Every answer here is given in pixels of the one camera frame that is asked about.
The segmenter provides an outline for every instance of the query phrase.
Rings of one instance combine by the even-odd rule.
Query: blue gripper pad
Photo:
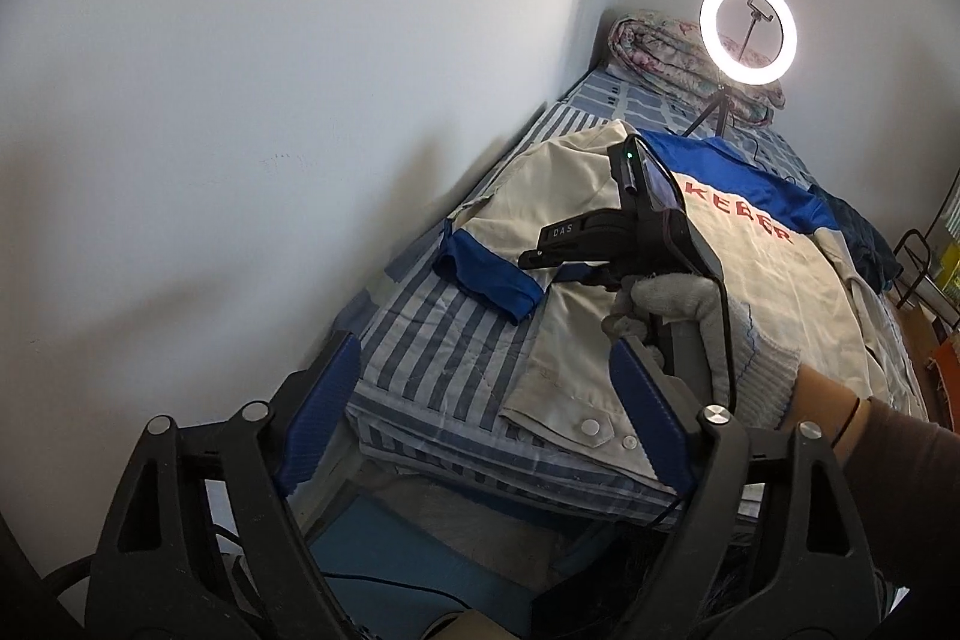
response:
[[[658,480],[680,496],[688,495],[696,477],[686,437],[646,368],[622,339],[610,351],[610,380]]]
[[[313,476],[359,379],[360,340],[351,334],[328,362],[287,428],[283,461],[274,473],[280,496],[289,496],[301,482]]]

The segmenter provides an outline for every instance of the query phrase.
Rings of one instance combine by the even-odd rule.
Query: gloved hand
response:
[[[728,309],[736,373],[736,417],[744,426],[776,429],[790,405],[800,351],[767,338],[752,319],[749,305],[728,297]],[[693,274],[625,278],[611,314],[603,319],[601,327],[613,341],[628,333],[645,340],[650,316],[699,322],[713,379],[713,400],[728,405],[727,352],[717,283]],[[663,357],[656,357],[662,366]]]

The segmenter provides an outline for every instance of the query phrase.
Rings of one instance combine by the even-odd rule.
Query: folded quilt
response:
[[[720,40],[731,55],[738,54],[738,43],[722,34]],[[611,54],[608,71],[614,76],[661,92],[698,112],[719,88],[717,67],[707,55],[697,23],[643,10],[614,23],[608,45]],[[741,61],[750,67],[770,63],[769,58],[750,47]],[[769,85],[731,81],[728,84],[733,87],[731,114],[741,124],[769,125],[774,110],[784,108],[784,92],[779,80]]]

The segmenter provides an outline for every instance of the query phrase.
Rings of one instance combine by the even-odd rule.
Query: bracelet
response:
[[[843,426],[840,427],[840,431],[837,432],[837,436],[833,438],[833,442],[830,444],[830,447],[835,448],[836,444],[840,441],[840,437],[843,437],[844,432],[846,432],[848,426],[853,423],[853,416],[856,415],[856,412],[860,409],[860,397],[856,397],[856,405],[853,405],[853,409],[850,411],[850,415],[847,416],[847,420],[844,422]]]

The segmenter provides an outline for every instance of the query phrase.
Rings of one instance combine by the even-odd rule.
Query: striped bedsheet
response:
[[[470,197],[480,194],[530,145],[606,124],[608,116],[575,105],[578,98],[586,100],[581,91],[593,88],[595,78],[597,73],[592,73],[568,102],[558,102],[537,119]],[[643,108],[642,116],[632,113],[637,118],[631,121],[638,126],[677,130],[688,124],[659,95],[642,89],[637,95],[634,86],[620,88],[621,95]],[[616,110],[618,103],[624,102],[607,106]],[[712,133],[704,126],[698,130]],[[736,131],[728,140],[748,160],[755,146],[764,151],[771,145],[768,135],[773,132],[768,128],[751,129],[749,135]],[[754,138],[760,139],[758,145]],[[776,148],[796,157],[779,135]],[[799,159],[784,171],[798,182],[810,180]],[[467,482],[546,509],[642,521],[660,514],[674,496],[659,483],[637,482],[574,456],[498,415],[522,372],[538,316],[514,325],[440,280],[431,268],[439,242],[440,225],[391,263],[337,321],[338,328],[361,335],[363,345],[363,376],[347,406],[361,451],[400,468]],[[755,515],[757,504],[745,502],[741,512]]]

